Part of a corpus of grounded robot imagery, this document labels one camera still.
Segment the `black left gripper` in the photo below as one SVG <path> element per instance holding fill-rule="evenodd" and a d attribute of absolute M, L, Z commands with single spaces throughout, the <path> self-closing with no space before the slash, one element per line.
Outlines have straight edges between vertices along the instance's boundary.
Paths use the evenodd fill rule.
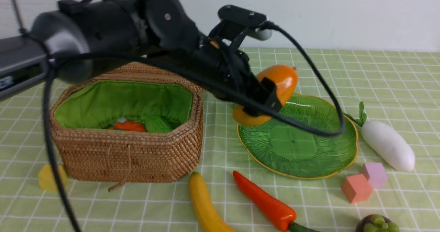
<path fill-rule="evenodd" d="M 249 106 L 264 115 L 269 108 L 277 113 L 282 104 L 277 96 L 277 85 L 267 77 L 260 84 L 265 92 L 263 104 L 248 97 L 252 85 L 258 80 L 251 72 L 249 60 L 241 50 L 230 48 L 220 39 L 205 36 L 199 38 L 199 46 L 192 54 L 194 71 L 203 76 L 207 84 L 202 84 L 220 100 L 236 105 Z"/>

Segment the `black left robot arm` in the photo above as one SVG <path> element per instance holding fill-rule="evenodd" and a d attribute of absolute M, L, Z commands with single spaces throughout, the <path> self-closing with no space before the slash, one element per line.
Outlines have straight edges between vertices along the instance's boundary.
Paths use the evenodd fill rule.
<path fill-rule="evenodd" d="M 252 74 L 239 47 L 246 36 L 266 40 L 266 15 L 225 5 L 209 35 L 179 0 L 60 0 L 30 31 L 1 39 L 1 100 L 48 78 L 76 84 L 139 62 L 175 73 L 251 116 L 284 104 L 275 81 Z"/>

